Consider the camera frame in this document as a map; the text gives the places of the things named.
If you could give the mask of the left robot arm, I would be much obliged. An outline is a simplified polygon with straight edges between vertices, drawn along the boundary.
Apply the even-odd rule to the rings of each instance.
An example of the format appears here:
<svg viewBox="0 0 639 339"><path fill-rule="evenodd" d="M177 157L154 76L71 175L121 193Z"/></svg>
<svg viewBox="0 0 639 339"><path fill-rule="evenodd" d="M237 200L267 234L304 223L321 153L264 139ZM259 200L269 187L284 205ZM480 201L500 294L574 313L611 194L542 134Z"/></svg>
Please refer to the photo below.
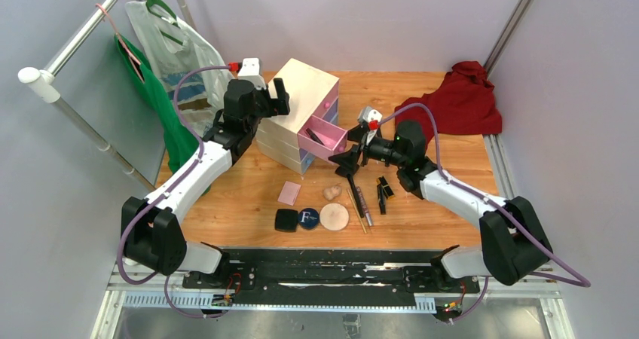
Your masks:
<svg viewBox="0 0 639 339"><path fill-rule="evenodd" d="M283 79L272 80L275 96L247 79L233 79L224 95L224 108L204 134L202 144L162 186L145 198L130 197L122 207L118 269L128 258L164 276L177 270L202 273L214 289L225 287L230 267L223 252L210 244L188 242L181 222L207 188L243 155L264 118L290 113Z"/></svg>

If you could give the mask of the black lipstick tube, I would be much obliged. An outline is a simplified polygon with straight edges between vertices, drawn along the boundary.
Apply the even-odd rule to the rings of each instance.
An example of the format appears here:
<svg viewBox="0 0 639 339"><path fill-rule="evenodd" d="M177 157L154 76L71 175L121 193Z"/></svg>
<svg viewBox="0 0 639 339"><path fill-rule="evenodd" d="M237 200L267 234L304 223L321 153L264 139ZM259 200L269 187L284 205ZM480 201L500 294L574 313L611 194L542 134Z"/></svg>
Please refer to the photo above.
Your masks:
<svg viewBox="0 0 639 339"><path fill-rule="evenodd" d="M380 214L382 215L386 215L387 214L387 205L386 205L386 195L384 193L384 187L381 184L377 185L377 192L378 192L378 206L379 206L379 210L380 210Z"/></svg>

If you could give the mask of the white mini drawer cabinet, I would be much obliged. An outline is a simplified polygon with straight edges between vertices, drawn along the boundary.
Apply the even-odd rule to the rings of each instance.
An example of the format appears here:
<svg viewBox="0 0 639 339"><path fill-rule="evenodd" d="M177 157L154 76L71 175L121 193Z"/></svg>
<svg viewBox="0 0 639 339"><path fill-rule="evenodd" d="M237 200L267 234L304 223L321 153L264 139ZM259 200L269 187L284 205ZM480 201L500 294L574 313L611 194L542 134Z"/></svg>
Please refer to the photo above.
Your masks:
<svg viewBox="0 0 639 339"><path fill-rule="evenodd" d="M289 94L290 113L261 121L256 135L259 151L298 174L304 174L315 156L298 142L304 124L336 112L339 78L291 58L275 74Z"/></svg>

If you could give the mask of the black mascara tube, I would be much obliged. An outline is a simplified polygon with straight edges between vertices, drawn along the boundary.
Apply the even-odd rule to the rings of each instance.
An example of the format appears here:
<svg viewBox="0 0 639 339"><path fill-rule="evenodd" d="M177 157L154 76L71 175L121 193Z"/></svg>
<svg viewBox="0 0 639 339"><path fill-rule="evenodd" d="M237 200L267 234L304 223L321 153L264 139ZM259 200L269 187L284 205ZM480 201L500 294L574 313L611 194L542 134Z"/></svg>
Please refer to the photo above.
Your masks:
<svg viewBox="0 0 639 339"><path fill-rule="evenodd" d="M317 143L317 144L319 144L319 145L324 146L324 143L323 143L323 141L321 140L321 138L320 138L320 137L318 137L318 135L317 135L317 134L315 134L315 132L314 132L314 131L312 131L312 129L310 129L310 128L306 128L306 129L305 129L305 133L306 133L306 134L309 136L309 138L310 138L311 140L313 140L315 143Z"/></svg>

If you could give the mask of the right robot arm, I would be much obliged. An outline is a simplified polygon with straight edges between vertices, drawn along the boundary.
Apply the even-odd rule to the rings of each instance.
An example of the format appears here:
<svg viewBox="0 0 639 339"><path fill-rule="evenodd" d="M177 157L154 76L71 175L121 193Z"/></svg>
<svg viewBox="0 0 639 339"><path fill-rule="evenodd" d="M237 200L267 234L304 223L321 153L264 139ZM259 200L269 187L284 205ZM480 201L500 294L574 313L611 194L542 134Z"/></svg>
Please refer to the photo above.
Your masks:
<svg viewBox="0 0 639 339"><path fill-rule="evenodd" d="M329 157L340 173L354 174L368 160L396 166L405 191L479 229L479 245L452 246L432 258L430 279L438 290L450 291L467 276L491 276L511 286L549 261L552 248L531 203L486 194L440 170L426 156L427 139L419 123L401 122L393 139L360 124L347 138L353 142L350 150Z"/></svg>

